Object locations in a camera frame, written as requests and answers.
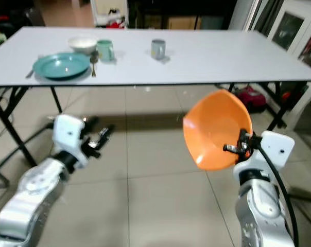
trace black wire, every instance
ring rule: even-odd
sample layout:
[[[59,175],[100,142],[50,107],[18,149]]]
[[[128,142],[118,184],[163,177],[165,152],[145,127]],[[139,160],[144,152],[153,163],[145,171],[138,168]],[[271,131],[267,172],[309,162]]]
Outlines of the black wire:
[[[29,141],[31,141],[32,139],[34,139],[35,137],[37,137],[38,135],[40,135],[43,131],[45,131],[46,129],[52,129],[53,128],[53,123],[48,123],[47,125],[45,125],[43,128],[41,128],[40,130],[38,130],[37,132],[35,132],[32,136],[30,136],[28,139],[26,139],[26,141],[24,141],[22,143],[22,145],[27,144]],[[21,146],[18,146],[16,149],[14,149],[7,157],[5,157],[1,163],[0,163],[0,169],[1,167],[3,167],[3,165],[18,151],[20,150]]]
[[[272,161],[270,160],[270,158],[266,154],[266,152],[262,149],[262,147],[260,145],[258,145],[257,149],[259,149],[259,151],[261,152],[261,154],[265,158],[266,162],[268,163],[269,167],[271,168],[271,170],[272,170],[272,172],[273,172],[273,174],[275,176],[275,179],[277,180],[277,182],[279,184],[280,190],[283,193],[283,196],[284,196],[284,199],[285,199],[285,202],[286,202],[286,205],[287,205],[287,209],[288,209],[288,212],[289,212],[292,228],[293,228],[294,245],[295,245],[295,247],[298,247],[299,246],[298,225],[297,225],[297,222],[296,222],[293,206],[291,204],[289,195],[288,195],[288,193],[286,191],[285,185],[284,185],[283,181],[281,180],[281,177],[280,177],[277,169],[273,165]]]

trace white cabinet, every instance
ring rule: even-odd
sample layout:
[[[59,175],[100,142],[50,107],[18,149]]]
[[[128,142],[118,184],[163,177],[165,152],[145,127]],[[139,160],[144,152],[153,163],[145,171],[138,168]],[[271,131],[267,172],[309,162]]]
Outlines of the white cabinet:
[[[311,67],[311,0],[286,0],[282,5],[268,39]],[[294,108],[287,112],[284,121],[293,129],[304,108],[311,101],[311,83]],[[272,107],[279,107],[271,101]]]

